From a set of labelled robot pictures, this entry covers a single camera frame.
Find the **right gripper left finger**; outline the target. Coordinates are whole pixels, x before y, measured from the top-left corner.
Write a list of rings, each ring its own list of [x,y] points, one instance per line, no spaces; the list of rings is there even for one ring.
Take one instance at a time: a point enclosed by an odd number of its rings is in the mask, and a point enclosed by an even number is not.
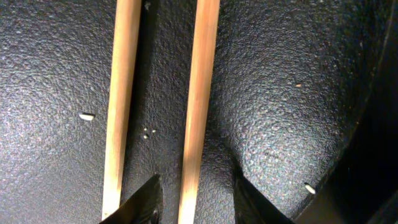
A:
[[[163,207],[160,175],[156,174],[99,224],[159,224]]]

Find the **wooden chopstick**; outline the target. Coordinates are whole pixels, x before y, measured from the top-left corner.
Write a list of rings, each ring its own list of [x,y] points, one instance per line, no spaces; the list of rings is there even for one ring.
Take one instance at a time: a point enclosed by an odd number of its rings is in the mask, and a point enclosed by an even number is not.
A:
[[[178,224],[194,222],[210,100],[220,0],[197,1]]]
[[[136,62],[141,0],[118,0],[109,88],[103,203],[105,220],[120,206],[126,136]]]

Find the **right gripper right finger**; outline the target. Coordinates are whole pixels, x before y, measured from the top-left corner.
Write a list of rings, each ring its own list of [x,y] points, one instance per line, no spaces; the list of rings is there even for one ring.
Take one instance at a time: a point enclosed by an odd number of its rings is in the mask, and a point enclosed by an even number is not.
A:
[[[234,181],[234,210],[236,224],[294,224],[243,176]]]

